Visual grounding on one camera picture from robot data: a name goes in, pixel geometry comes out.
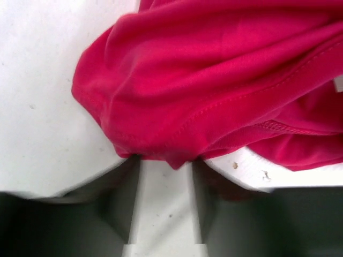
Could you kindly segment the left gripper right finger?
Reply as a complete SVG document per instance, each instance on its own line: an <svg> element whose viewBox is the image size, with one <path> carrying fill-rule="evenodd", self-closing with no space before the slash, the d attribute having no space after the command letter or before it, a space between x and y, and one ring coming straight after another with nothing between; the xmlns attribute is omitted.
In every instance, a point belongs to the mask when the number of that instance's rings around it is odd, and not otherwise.
<svg viewBox="0 0 343 257"><path fill-rule="evenodd" d="M249 189L192 163L209 256L342 256L342 187Z"/></svg>

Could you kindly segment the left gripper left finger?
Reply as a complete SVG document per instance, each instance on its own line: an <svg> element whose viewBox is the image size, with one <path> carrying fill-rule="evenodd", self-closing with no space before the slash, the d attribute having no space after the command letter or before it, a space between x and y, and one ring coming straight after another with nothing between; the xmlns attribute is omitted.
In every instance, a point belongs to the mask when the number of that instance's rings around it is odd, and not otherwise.
<svg viewBox="0 0 343 257"><path fill-rule="evenodd" d="M52 197L1 192L1 256L122 256L131 243L141 158Z"/></svg>

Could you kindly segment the red t shirt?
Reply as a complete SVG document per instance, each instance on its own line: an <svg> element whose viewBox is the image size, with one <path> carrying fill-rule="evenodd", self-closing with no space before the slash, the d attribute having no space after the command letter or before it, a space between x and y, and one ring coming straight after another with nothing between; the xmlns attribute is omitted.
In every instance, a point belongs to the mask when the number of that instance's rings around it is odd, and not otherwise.
<svg viewBox="0 0 343 257"><path fill-rule="evenodd" d="M249 147L342 162L342 1L141 1L82 54L72 95L117 154L174 169Z"/></svg>

